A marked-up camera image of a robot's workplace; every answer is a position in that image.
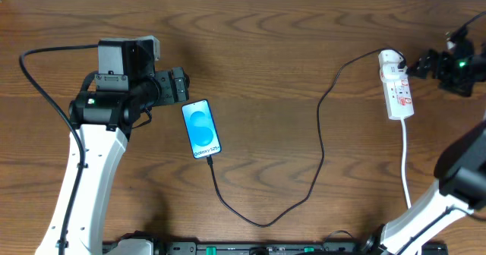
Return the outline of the blue Galaxy smartphone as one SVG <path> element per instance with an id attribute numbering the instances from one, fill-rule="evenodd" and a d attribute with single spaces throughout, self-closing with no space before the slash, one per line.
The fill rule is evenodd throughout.
<path id="1" fill-rule="evenodd" d="M 222 146 L 207 99 L 181 107 L 192 156 L 202 159 L 220 153 Z"/>

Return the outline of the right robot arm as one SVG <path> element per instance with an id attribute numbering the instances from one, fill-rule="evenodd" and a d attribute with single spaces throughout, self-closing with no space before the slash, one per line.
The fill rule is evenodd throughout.
<path id="1" fill-rule="evenodd" d="M 426 78 L 431 74 L 439 87 L 470 97 L 475 83 L 485 80 L 485 54 L 475 54 L 472 42 L 454 35 L 448 50 L 428 54 L 405 74 L 388 79 L 387 51 L 379 57 L 386 98 L 397 97 L 398 86 L 408 76 Z M 379 227 L 361 247 L 363 254 L 415 254 L 424 244 L 455 221 L 485 206 L 485 123 L 481 122 L 451 144 L 440 155 L 434 168 L 434 183 L 399 218 Z"/>

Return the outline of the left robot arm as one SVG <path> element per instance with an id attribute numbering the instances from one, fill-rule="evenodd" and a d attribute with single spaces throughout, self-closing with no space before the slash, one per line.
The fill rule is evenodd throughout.
<path id="1" fill-rule="evenodd" d="M 102 253 L 113 180 L 137 120 L 154 107 L 189 99 L 182 68 L 155 69 L 155 36 L 101 39 L 95 47 L 98 69 L 62 116 L 71 132 L 68 163 L 38 254 Z"/>

